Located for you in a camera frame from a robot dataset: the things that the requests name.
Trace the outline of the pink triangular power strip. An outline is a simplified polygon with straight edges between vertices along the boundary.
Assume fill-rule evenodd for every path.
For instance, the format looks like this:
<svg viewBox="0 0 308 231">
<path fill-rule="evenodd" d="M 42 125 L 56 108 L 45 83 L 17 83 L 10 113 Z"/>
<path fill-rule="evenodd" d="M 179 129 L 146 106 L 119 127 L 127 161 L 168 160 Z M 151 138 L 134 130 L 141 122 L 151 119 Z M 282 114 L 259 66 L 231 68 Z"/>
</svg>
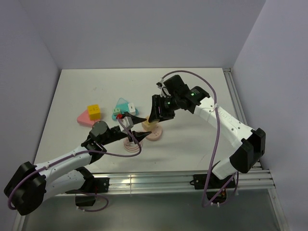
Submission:
<svg viewBox="0 0 308 231">
<path fill-rule="evenodd" d="M 85 110 L 83 113 L 81 113 L 77 117 L 77 122 L 85 127 L 91 128 L 96 122 L 100 121 L 100 119 L 97 120 L 90 120 L 89 113 L 87 110 Z"/>
</svg>

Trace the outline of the beige plug adapter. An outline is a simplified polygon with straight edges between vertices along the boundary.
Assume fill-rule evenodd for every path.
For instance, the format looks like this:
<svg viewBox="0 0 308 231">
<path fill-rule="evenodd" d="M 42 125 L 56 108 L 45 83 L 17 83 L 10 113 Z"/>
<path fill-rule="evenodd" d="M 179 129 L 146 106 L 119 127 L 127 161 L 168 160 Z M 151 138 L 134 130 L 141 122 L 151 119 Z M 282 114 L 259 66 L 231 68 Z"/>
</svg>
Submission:
<svg viewBox="0 0 308 231">
<path fill-rule="evenodd" d="M 144 121 L 142 122 L 142 128 L 145 131 L 152 131 L 157 127 L 157 123 L 156 122 L 148 122 L 148 121 Z"/>
</svg>

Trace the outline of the aluminium right rail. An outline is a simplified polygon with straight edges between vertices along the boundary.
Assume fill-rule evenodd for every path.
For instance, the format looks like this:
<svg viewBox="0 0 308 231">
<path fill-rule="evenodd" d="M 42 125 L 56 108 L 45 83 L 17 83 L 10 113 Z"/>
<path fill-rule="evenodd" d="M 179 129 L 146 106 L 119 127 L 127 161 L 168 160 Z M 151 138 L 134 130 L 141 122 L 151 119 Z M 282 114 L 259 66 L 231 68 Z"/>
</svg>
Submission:
<svg viewBox="0 0 308 231">
<path fill-rule="evenodd" d="M 231 95 L 231 100 L 233 103 L 236 117 L 240 122 L 247 125 L 247 120 L 246 120 L 243 107 L 242 107 L 242 104 L 241 104 L 241 101 L 240 101 L 240 98 L 239 98 L 239 95 L 238 95 L 238 92 L 237 92 L 237 89 L 236 89 L 236 86 L 235 86 L 235 83 L 232 77 L 231 69 L 223 68 L 223 74 L 226 79 L 226 83 L 227 83 L 227 86 L 228 86 L 228 89 Z"/>
</svg>

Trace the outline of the yellow cube power socket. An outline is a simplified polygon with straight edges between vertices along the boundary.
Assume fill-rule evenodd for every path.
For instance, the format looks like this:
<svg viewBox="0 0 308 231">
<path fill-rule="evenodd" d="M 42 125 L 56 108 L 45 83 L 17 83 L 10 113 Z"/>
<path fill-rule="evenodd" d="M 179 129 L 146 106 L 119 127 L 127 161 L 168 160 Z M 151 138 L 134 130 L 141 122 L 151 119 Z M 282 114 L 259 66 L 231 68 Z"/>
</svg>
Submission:
<svg viewBox="0 0 308 231">
<path fill-rule="evenodd" d="M 98 104 L 93 104 L 87 106 L 87 111 L 89 115 L 89 119 L 91 121 L 100 120 L 101 119 L 101 111 Z"/>
</svg>

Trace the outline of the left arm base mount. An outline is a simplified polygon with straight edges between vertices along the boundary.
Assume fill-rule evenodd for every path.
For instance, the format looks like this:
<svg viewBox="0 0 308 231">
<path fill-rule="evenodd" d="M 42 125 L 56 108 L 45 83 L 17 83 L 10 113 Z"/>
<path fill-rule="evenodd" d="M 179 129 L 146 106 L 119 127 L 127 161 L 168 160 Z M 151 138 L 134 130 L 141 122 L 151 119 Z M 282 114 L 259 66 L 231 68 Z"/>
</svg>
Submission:
<svg viewBox="0 0 308 231">
<path fill-rule="evenodd" d="M 74 191 L 76 194 L 84 195 L 75 196 L 75 205 L 81 208 L 93 206 L 98 200 L 99 193 L 108 192 L 109 181 L 108 177 L 86 180 L 80 189 Z"/>
</svg>

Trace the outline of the aluminium front rail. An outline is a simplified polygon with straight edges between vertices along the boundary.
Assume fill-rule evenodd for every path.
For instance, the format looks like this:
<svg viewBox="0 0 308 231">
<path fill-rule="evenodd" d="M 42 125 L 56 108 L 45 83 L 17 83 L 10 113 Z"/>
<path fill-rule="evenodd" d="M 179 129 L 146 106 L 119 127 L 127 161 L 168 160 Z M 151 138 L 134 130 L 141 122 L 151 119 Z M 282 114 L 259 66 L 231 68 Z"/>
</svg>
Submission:
<svg viewBox="0 0 308 231">
<path fill-rule="evenodd" d="M 98 179 L 109 178 L 107 195 L 189 193 L 198 192 L 191 185 L 195 174 L 205 171 L 171 171 L 141 173 L 94 173 Z M 238 190 L 274 189 L 275 183 L 269 170 L 253 169 L 239 174 Z"/>
</svg>

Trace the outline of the white plug adapter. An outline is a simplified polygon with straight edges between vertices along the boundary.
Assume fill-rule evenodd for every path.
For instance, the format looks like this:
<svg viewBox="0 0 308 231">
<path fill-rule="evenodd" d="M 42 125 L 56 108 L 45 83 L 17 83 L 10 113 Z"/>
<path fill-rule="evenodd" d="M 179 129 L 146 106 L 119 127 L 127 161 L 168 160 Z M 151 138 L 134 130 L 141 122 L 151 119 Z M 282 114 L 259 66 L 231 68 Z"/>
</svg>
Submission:
<svg viewBox="0 0 308 231">
<path fill-rule="evenodd" d="M 136 114 L 136 109 L 133 103 L 128 104 L 128 112 L 133 116 Z"/>
</svg>

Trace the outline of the teal triangular power strip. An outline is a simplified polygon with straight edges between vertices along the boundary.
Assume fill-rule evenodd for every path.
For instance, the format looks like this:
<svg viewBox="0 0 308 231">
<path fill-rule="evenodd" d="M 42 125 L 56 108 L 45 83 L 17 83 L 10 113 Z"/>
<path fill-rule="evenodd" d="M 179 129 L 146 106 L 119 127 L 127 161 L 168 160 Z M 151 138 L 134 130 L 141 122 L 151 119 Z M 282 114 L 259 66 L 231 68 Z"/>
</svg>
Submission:
<svg viewBox="0 0 308 231">
<path fill-rule="evenodd" d="M 117 104 L 116 104 L 116 106 L 115 106 L 115 108 L 116 107 L 118 107 L 118 108 L 120 108 L 120 110 L 121 110 L 121 114 L 124 114 L 125 112 L 128 112 L 128 104 L 129 104 L 130 102 L 128 102 L 127 100 L 125 100 L 124 98 L 119 98 L 118 99 L 118 101 L 117 101 Z M 137 108 L 135 108 L 136 109 L 136 114 L 135 115 L 138 115 L 139 114 L 139 111 L 138 111 L 138 109 Z M 116 121 L 116 115 L 113 115 L 113 113 L 112 113 L 112 120 L 113 121 Z"/>
</svg>

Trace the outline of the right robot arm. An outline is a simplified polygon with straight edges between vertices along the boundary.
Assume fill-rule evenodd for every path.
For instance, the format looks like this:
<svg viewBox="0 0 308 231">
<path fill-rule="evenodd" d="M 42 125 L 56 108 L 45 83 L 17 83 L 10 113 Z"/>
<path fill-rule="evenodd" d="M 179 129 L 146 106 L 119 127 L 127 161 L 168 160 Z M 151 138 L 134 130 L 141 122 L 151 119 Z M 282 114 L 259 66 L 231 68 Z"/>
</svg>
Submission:
<svg viewBox="0 0 308 231">
<path fill-rule="evenodd" d="M 266 133 L 243 124 L 214 101 L 199 86 L 190 89 L 179 75 L 157 83 L 161 90 L 152 96 L 149 122 L 162 122 L 175 117 L 178 109 L 187 110 L 215 127 L 235 148 L 235 152 L 212 167 L 208 182 L 220 187 L 235 172 L 247 173 L 265 152 Z"/>
</svg>

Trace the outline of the aluminium rail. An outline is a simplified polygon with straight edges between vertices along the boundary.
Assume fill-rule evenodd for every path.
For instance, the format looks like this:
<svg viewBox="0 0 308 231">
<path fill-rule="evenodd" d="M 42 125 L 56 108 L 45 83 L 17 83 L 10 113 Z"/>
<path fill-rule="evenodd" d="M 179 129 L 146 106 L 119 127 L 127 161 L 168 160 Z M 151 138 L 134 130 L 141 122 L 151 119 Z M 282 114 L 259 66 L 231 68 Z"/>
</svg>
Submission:
<svg viewBox="0 0 308 231">
<path fill-rule="evenodd" d="M 242 107 L 242 104 L 241 104 L 241 101 L 240 101 L 240 98 L 239 98 L 239 95 L 238 95 L 238 92 L 237 92 L 237 89 L 236 89 L 236 86 L 235 86 L 235 83 L 232 77 L 231 69 L 223 68 L 223 74 L 226 79 L 226 83 L 227 83 L 227 86 L 228 86 L 228 89 L 231 95 L 231 100 L 233 103 L 236 117 L 240 122 L 247 125 L 247 120 L 246 120 L 243 107 Z"/>
<path fill-rule="evenodd" d="M 107 195 L 189 193 L 198 192 L 191 185 L 195 174 L 205 171 L 171 171 L 141 173 L 94 173 L 98 179 L 109 178 Z M 269 170 L 253 169 L 239 174 L 238 190 L 274 189 L 275 183 Z"/>
</svg>

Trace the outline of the green plug adapter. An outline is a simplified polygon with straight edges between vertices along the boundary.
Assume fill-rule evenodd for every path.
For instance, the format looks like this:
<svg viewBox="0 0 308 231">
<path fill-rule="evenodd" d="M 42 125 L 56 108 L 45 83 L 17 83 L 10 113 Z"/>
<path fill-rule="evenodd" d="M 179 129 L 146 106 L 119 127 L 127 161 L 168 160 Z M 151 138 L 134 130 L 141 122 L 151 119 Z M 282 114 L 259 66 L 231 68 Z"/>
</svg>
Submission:
<svg viewBox="0 0 308 231">
<path fill-rule="evenodd" d="M 113 115 L 118 115 L 120 113 L 121 113 L 120 108 L 116 107 L 116 108 L 113 109 Z"/>
</svg>

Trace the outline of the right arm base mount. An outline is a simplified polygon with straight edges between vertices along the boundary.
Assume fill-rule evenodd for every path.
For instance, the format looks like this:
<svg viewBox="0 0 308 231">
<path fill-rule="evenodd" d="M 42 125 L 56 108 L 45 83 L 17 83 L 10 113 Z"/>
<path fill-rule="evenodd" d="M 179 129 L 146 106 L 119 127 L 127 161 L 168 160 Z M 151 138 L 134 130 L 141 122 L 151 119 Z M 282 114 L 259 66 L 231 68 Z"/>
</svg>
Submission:
<svg viewBox="0 0 308 231">
<path fill-rule="evenodd" d="M 195 190 L 203 190 L 205 186 L 207 174 L 194 174 L 193 179 L 190 181 L 190 185 L 194 187 Z M 220 180 L 213 173 L 211 173 L 208 183 L 208 189 L 220 189 L 229 179 L 232 179 L 229 184 L 223 188 L 222 192 L 214 199 L 213 203 L 224 203 L 228 198 L 227 189 L 235 188 L 237 183 L 235 178 L 231 175 L 227 178 Z"/>
</svg>

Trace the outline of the pink round power strip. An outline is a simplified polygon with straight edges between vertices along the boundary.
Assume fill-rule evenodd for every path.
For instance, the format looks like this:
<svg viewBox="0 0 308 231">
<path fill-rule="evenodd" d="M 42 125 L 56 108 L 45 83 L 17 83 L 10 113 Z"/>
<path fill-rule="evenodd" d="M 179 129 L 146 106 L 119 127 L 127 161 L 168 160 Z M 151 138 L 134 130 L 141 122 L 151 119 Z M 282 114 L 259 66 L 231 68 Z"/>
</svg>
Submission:
<svg viewBox="0 0 308 231">
<path fill-rule="evenodd" d="M 157 124 L 157 127 L 154 130 L 152 130 L 151 132 L 152 133 L 145 138 L 149 141 L 157 141 L 161 138 L 163 130 L 162 130 L 162 127 Z M 138 152 L 140 150 L 139 146 L 137 144 L 135 144 L 133 141 L 130 142 L 128 140 L 128 138 L 124 139 L 123 144 L 124 144 L 124 148 L 126 149 L 126 151 L 128 151 L 130 153 L 135 153 L 135 152 Z"/>
</svg>

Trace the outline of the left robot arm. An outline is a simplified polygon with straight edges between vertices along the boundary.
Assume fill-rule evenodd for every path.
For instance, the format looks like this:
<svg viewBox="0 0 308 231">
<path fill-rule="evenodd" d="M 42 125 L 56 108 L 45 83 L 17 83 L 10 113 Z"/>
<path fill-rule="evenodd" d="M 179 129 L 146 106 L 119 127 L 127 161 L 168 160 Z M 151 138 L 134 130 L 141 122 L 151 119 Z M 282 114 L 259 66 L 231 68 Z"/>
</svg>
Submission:
<svg viewBox="0 0 308 231">
<path fill-rule="evenodd" d="M 107 144 L 127 138 L 140 147 L 140 142 L 149 135 L 149 132 L 132 131 L 133 126 L 145 122 L 145 118 L 124 113 L 117 116 L 117 121 L 118 125 L 112 128 L 104 121 L 95 122 L 87 139 L 67 154 L 36 165 L 21 164 L 4 189 L 8 208 L 24 216 L 61 193 L 95 197 L 97 181 L 86 166 L 109 154 L 105 149 Z"/>
</svg>

